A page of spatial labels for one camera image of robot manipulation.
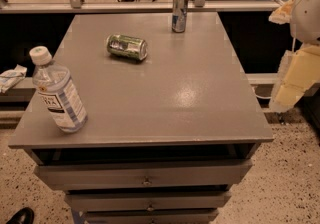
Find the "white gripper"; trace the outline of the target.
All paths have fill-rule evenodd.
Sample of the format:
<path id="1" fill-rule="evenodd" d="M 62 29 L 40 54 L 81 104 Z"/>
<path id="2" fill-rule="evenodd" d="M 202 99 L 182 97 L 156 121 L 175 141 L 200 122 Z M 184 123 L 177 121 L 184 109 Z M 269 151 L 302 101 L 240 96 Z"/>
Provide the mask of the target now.
<path id="1" fill-rule="evenodd" d="M 293 38 L 306 44 L 320 43 L 320 0 L 273 1 L 279 7 L 269 16 L 270 22 L 290 22 Z M 283 113 L 292 109 L 319 80 L 319 46 L 306 45 L 296 52 L 286 51 L 280 61 L 277 80 L 271 92 L 270 110 Z"/>

